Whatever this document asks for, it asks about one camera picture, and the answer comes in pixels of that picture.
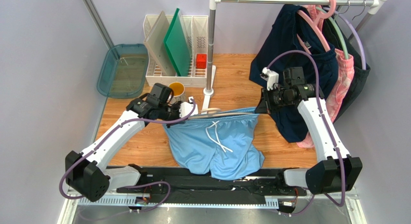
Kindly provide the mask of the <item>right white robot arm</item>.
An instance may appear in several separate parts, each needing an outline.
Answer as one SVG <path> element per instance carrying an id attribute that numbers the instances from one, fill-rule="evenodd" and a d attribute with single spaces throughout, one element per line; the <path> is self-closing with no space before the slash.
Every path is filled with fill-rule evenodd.
<path id="1" fill-rule="evenodd" d="M 255 113 L 274 114 L 285 107 L 296 107 L 315 147 L 317 164 L 311 168 L 285 169 L 284 183 L 308 189 L 314 195 L 351 191 L 363 165 L 340 140 L 318 83 L 308 84 L 301 67 L 284 70 L 283 84 L 278 83 L 278 73 L 268 68 L 262 70 L 261 77 L 267 86 L 261 89 Z"/>

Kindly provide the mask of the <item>light blue shorts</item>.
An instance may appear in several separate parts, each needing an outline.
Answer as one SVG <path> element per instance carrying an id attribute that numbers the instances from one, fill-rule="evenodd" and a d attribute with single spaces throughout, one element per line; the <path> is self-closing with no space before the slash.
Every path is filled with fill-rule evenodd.
<path id="1" fill-rule="evenodd" d="M 172 156 L 190 173 L 234 181 L 261 169 L 265 157 L 253 145 L 259 114 L 255 107 L 222 112 L 220 117 L 164 125 Z"/>

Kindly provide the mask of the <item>beige plastic hanger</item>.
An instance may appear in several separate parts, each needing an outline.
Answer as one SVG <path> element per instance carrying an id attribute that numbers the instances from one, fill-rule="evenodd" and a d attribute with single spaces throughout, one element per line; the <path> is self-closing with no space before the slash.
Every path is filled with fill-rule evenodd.
<path id="1" fill-rule="evenodd" d="M 190 116 L 188 119 L 206 119 L 206 118 L 219 118 L 226 116 L 238 116 L 238 115 L 248 115 L 253 114 L 252 112 L 222 112 L 220 108 L 207 108 L 201 110 L 201 114 Z"/>

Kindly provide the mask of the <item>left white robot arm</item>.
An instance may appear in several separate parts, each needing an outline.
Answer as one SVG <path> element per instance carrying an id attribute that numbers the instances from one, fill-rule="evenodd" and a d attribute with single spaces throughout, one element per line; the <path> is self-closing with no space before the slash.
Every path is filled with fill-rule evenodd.
<path id="1" fill-rule="evenodd" d="M 156 83 L 149 93 L 130 101 L 120 118 L 93 144 L 80 153 L 69 152 L 65 158 L 66 171 L 59 182 L 60 194 L 71 198 L 63 190 L 66 183 L 79 193 L 77 198 L 85 197 L 95 202 L 108 191 L 137 185 L 142 175 L 138 166 L 131 164 L 123 168 L 108 168 L 108 164 L 148 124 L 183 121 L 180 104 L 169 103 L 174 95 L 169 86 Z"/>

